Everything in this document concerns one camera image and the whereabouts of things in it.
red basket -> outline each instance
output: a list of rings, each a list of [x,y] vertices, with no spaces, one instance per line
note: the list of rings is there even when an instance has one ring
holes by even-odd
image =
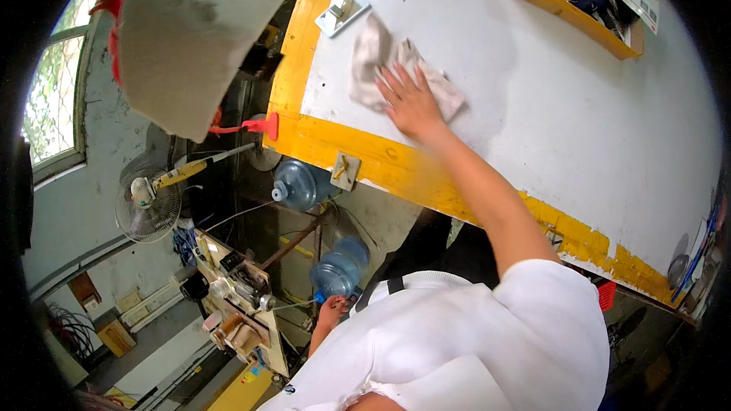
[[[599,307],[602,308],[602,312],[607,311],[609,308],[614,306],[614,292],[617,289],[617,283],[605,279],[602,284],[597,284],[597,290],[599,291]]]

yellow table edge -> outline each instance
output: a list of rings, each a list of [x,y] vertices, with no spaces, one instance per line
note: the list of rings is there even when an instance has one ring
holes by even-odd
[[[420,171],[427,160],[422,151],[300,113],[320,37],[320,29],[314,21],[329,6],[330,0],[297,0],[281,49],[284,59],[274,77],[269,99],[268,112],[279,114],[279,137],[276,142],[265,137],[264,145],[322,169],[332,169],[338,151],[345,152],[362,160],[358,181],[477,224],[441,170],[432,174],[434,182],[429,190],[415,190],[415,172]],[[566,253],[574,260],[586,263],[584,268],[589,270],[596,267],[600,274],[671,308],[680,305],[682,298],[674,304],[670,302],[672,292],[665,276],[625,247],[617,244],[614,256],[609,256],[610,241],[606,235],[534,197],[525,193],[521,196],[544,229],[563,237],[559,254]]]

gray cloth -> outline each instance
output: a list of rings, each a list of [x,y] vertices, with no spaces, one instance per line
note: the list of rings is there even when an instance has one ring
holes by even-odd
[[[465,97],[456,86],[444,76],[443,72],[430,67],[408,39],[393,45],[393,38],[386,26],[374,14],[370,14],[365,23],[365,30],[355,39],[353,59],[351,62],[350,100],[367,106],[376,112],[383,111],[386,99],[376,86],[376,77],[380,77],[379,67],[386,65],[389,69],[398,61],[409,74],[414,76],[418,66],[426,77],[445,121],[449,121],[465,102]]]

metal bracket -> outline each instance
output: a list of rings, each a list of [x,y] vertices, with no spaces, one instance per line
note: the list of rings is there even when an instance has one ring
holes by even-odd
[[[338,152],[338,157],[335,159],[335,165],[333,167],[333,176],[330,177],[330,184],[347,191],[353,190],[355,176],[358,174],[358,169],[360,168],[360,159]]]
[[[315,18],[317,26],[328,37],[334,37],[346,25],[370,8],[370,3],[367,0],[342,0],[341,3],[342,5],[338,5],[335,2]]]

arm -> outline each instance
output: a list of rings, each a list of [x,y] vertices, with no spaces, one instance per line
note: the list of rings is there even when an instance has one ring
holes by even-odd
[[[312,357],[312,354],[322,344],[325,337],[338,325],[340,318],[348,312],[347,303],[344,296],[332,296],[322,304],[320,314],[317,317],[317,325],[310,339],[310,352],[307,354],[308,357]]]
[[[400,64],[397,79],[383,68],[386,83],[377,79],[386,98],[386,114],[398,130],[433,151],[449,172],[457,190],[488,234],[500,277],[525,259],[558,261],[516,189],[472,151],[444,123],[424,73],[416,68],[416,83]]]

